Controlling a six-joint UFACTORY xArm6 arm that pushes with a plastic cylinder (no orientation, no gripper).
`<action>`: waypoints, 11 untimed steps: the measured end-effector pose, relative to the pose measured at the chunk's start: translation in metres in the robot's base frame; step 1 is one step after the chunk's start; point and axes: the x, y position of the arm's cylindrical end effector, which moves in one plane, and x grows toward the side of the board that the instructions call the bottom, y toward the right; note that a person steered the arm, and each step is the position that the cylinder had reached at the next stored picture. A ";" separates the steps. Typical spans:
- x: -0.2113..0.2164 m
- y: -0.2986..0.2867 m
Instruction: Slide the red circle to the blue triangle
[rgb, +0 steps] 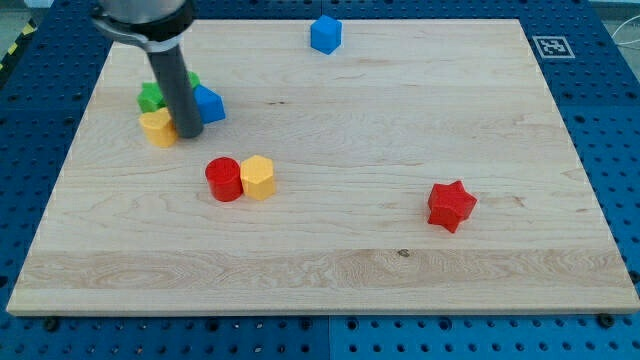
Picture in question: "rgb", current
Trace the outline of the grey robot arm flange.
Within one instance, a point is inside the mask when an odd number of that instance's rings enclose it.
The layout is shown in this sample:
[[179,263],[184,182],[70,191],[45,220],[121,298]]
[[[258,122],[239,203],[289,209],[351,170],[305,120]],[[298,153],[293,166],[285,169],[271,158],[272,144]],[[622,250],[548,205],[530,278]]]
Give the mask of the grey robot arm flange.
[[192,0],[98,0],[89,15],[105,37],[158,53],[179,45],[196,7]]

